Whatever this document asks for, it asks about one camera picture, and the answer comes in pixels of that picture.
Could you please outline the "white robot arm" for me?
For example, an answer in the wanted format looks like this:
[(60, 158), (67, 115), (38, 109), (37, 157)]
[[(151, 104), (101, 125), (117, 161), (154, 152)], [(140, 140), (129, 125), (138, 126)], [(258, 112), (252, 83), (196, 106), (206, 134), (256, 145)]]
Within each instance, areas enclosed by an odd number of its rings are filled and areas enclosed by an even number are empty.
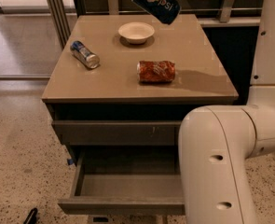
[(183, 119), (178, 153), (187, 224), (257, 224), (245, 160), (275, 151), (275, 0), (264, 0), (246, 105)]

